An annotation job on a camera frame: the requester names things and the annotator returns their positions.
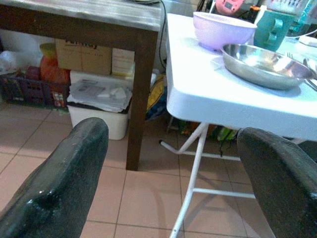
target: pink object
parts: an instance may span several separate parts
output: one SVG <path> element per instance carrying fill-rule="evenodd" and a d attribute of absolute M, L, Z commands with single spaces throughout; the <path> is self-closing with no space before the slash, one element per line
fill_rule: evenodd
<path fill-rule="evenodd" d="M 247 21 L 207 12 L 194 12 L 195 34 L 203 47 L 220 50 L 225 44 L 244 44 L 257 26 Z"/>
<path fill-rule="evenodd" d="M 216 0 L 216 8 L 220 14 L 232 15 L 241 7 L 244 0 Z"/>

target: tile floor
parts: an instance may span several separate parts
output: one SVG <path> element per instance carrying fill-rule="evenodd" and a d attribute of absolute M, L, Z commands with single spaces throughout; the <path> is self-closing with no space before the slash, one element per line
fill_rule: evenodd
<path fill-rule="evenodd" d="M 26 177 L 71 131 L 68 114 L 0 105 L 0 210 Z M 147 122 L 139 171 L 126 171 L 127 137 L 110 141 L 95 199 L 81 238 L 166 238 L 186 193 L 191 156 L 162 148 L 164 139 L 180 146 L 185 137 L 165 132 L 166 118 Z M 206 143 L 205 151 L 217 152 Z M 224 147 L 235 155 L 235 145 Z M 197 184 L 208 188 L 251 191 L 240 162 L 203 159 Z M 195 194 L 180 238 L 274 238 L 255 200 Z"/>

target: stainless steel plate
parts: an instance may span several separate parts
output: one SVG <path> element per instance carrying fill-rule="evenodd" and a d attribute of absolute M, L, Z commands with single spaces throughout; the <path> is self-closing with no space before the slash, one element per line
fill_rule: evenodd
<path fill-rule="evenodd" d="M 228 44 L 222 52 L 230 72 L 260 86 L 288 90 L 313 78 L 310 69 L 298 61 L 260 47 Z"/>

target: teal cup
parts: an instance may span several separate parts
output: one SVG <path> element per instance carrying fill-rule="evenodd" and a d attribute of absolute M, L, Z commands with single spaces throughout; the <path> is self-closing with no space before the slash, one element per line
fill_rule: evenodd
<path fill-rule="evenodd" d="M 265 11 L 258 22 L 258 28 L 254 34 L 254 45 L 276 51 L 282 44 L 289 27 L 294 21 L 294 16 L 276 12 Z"/>

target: fork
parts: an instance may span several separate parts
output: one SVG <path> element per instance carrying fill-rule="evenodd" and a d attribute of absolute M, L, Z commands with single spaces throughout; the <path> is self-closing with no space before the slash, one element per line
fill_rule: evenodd
<path fill-rule="evenodd" d="M 292 53 L 290 53 L 290 52 L 287 52 L 287 57 L 289 57 L 289 58 L 291 58 L 291 59 L 294 59 L 293 58 L 293 54 Z M 315 91 L 317 91 L 317 86 L 310 80 L 310 79 L 305 79 L 305 81 L 306 81 L 306 84 L 308 85 L 308 86 L 310 86 L 311 88 L 313 88 Z"/>

